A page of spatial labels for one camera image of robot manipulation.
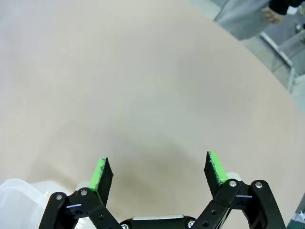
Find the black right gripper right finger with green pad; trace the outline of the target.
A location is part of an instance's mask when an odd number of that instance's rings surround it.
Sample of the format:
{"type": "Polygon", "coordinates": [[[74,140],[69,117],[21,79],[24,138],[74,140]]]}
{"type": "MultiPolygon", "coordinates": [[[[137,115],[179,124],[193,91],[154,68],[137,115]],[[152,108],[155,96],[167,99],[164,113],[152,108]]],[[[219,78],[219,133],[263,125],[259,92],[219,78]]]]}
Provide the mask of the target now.
{"type": "Polygon", "coordinates": [[[248,185],[229,178],[213,151],[206,154],[204,173],[213,198],[194,222],[194,229],[220,229],[232,210],[242,211],[251,229],[286,228],[266,181],[255,180],[248,185]]]}

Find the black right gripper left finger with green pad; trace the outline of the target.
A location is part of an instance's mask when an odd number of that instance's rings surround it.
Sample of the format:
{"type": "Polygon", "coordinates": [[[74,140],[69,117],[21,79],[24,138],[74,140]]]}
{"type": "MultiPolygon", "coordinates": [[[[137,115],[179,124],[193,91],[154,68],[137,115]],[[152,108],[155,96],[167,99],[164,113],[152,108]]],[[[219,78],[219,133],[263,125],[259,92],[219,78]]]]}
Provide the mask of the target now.
{"type": "Polygon", "coordinates": [[[89,218],[96,229],[119,229],[121,225],[106,208],[113,172],[108,158],[99,159],[87,187],[69,196],[51,194],[43,213],[40,229],[74,229],[82,218],[89,218]]]}

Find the person's bare hand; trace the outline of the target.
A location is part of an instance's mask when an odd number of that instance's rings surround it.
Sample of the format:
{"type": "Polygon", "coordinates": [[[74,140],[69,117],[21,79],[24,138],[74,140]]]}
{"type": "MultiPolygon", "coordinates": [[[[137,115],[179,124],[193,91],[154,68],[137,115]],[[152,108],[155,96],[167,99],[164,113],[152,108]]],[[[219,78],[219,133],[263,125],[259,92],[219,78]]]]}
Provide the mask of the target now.
{"type": "Polygon", "coordinates": [[[269,7],[263,8],[262,13],[264,14],[266,20],[269,23],[279,23],[284,17],[283,15],[274,12],[269,7]]]}

